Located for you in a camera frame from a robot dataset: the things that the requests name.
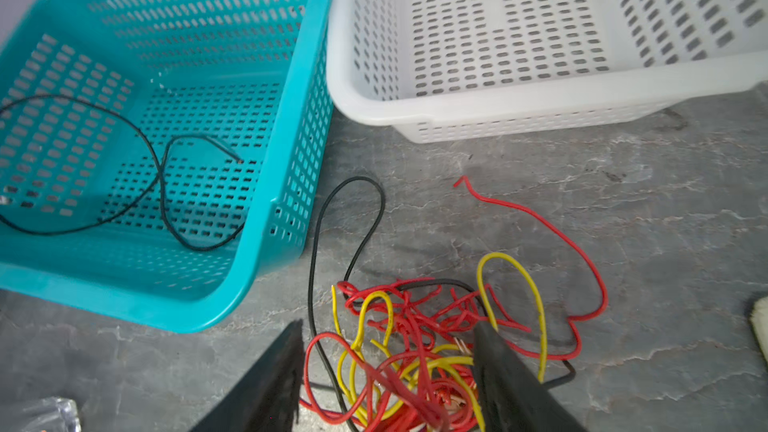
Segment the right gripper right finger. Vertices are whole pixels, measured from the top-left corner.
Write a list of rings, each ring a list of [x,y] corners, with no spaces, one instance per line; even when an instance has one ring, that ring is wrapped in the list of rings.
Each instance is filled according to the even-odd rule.
[[[487,431],[584,429],[486,322],[473,329],[473,377]]]

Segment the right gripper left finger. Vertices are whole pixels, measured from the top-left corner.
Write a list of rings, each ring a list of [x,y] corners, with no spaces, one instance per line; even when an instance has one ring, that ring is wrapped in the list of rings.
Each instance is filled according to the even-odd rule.
[[[195,431],[290,431],[298,420],[305,358],[302,322],[291,322]]]

